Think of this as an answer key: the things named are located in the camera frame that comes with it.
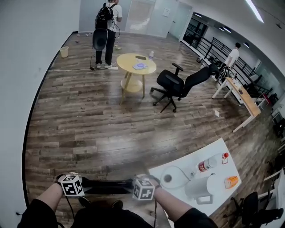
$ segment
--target round wooden table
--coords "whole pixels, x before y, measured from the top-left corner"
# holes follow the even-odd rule
[[[145,57],[146,60],[137,59],[136,56]],[[145,69],[135,69],[134,65],[138,63],[144,63],[147,65]],[[148,57],[138,54],[123,54],[117,58],[117,64],[120,68],[126,71],[125,78],[121,80],[122,86],[122,99],[121,104],[124,100],[124,96],[126,91],[131,93],[136,93],[143,89],[143,97],[145,96],[145,78],[144,76],[147,74],[151,74],[156,71],[156,64],[149,60]],[[142,75],[142,82],[135,78],[131,78],[132,74]]]

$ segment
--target water bottle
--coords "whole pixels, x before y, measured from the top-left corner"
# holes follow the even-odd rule
[[[155,55],[154,51],[151,51],[151,53],[150,53],[148,59],[149,59],[149,60],[153,60],[153,56],[154,56],[154,55]]]
[[[214,155],[200,163],[198,163],[191,172],[191,177],[194,177],[199,172],[206,172],[210,169],[216,168],[218,165],[228,163],[228,153]]]

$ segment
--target sneaker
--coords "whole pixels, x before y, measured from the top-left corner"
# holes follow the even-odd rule
[[[86,199],[85,197],[83,197],[83,196],[80,196],[80,197],[78,198],[78,200],[79,200],[80,204],[81,204],[83,207],[85,207],[85,208],[91,206],[91,202],[90,202],[88,199]]]
[[[213,78],[215,81],[218,81],[214,75],[212,75],[212,78]]]
[[[108,69],[108,68],[110,68],[110,67],[112,67],[112,65],[108,65],[108,64],[105,63],[105,68],[106,68],[106,69]]]
[[[112,208],[122,210],[123,209],[123,202],[121,200],[116,200],[115,202],[113,202]]]

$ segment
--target person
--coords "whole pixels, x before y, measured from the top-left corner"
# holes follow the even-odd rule
[[[225,67],[228,67],[228,69],[233,69],[233,67],[236,64],[237,59],[240,56],[239,48],[240,48],[240,43],[236,43],[235,48],[229,53],[226,61],[221,65],[221,67],[220,67],[220,74],[212,76],[212,78],[215,81],[217,81],[218,77],[221,78],[221,73],[222,72],[227,72],[228,71],[228,70],[224,69]]]
[[[59,178],[37,199],[34,199],[22,215],[18,228],[57,228],[55,211],[63,195],[59,182],[65,175]],[[175,228],[217,228],[217,225],[206,214],[193,208],[189,204],[175,198],[166,190],[162,189],[155,179],[150,179],[155,186],[154,198],[162,206],[174,222]],[[111,207],[93,206],[84,197],[79,198],[84,206],[79,210],[71,228],[94,228],[94,227],[124,227],[124,228],[151,228],[140,216],[122,209],[122,202],[117,201]]]
[[[108,39],[106,44],[106,55],[105,55],[105,68],[109,68],[112,65],[112,55],[113,55],[113,49],[115,44],[115,37],[117,32],[117,21],[122,21],[122,7],[118,5],[119,0],[109,0],[106,6],[111,7],[114,4],[115,5],[112,10],[114,20],[108,21]],[[101,68],[101,57],[102,57],[102,51],[96,51],[96,68]]]

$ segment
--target kettle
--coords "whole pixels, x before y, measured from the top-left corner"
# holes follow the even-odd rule
[[[192,179],[185,185],[185,194],[188,198],[195,199],[197,204],[212,204],[214,201],[214,194],[217,193],[219,186],[217,186],[217,175],[212,173],[208,177],[199,179]],[[209,196],[208,201],[202,201],[201,197]]]

